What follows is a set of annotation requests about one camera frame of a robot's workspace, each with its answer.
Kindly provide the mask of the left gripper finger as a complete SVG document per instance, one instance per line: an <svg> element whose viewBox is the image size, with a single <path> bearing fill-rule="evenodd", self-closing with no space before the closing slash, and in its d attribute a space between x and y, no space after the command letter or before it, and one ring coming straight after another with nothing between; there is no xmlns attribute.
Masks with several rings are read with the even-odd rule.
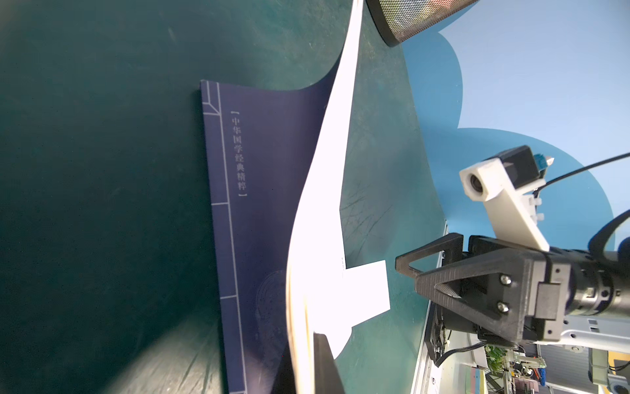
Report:
<svg viewBox="0 0 630 394"><path fill-rule="evenodd" d="M326 335L315 333L313 341L315 393L345 394L343 382Z"/></svg>

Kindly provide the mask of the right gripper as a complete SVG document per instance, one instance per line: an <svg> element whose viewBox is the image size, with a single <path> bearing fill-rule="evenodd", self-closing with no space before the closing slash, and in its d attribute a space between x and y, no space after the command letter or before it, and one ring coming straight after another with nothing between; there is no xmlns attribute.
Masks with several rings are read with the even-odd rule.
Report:
<svg viewBox="0 0 630 394"><path fill-rule="evenodd" d="M412 264L439 254L432 271ZM534 251L486 236L450 233L395 258L416 291L511 343L628 342L629 247L617 251L553 248L546 278L533 283ZM533 312L528 311L528 303Z"/></svg>

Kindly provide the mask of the purple covered book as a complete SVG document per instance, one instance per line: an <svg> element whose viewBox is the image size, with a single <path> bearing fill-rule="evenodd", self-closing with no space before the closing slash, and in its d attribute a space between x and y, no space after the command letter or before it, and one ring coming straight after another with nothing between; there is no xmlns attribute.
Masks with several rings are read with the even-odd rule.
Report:
<svg viewBox="0 0 630 394"><path fill-rule="evenodd" d="M231 393L270 393L288 354L290 238L338 75L355 64L364 5L320 81L299 90L199 84Z"/></svg>

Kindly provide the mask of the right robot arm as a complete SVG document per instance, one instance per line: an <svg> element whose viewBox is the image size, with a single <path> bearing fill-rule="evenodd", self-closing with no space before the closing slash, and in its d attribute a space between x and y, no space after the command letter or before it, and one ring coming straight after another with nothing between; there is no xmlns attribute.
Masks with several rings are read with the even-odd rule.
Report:
<svg viewBox="0 0 630 394"><path fill-rule="evenodd" d="M571 315L629 318L629 241L605 249L628 220L621 213L607 223L585 251L452 233L397 257L395 269L436 306L444 328L476 333L485 345L579 339Z"/></svg>

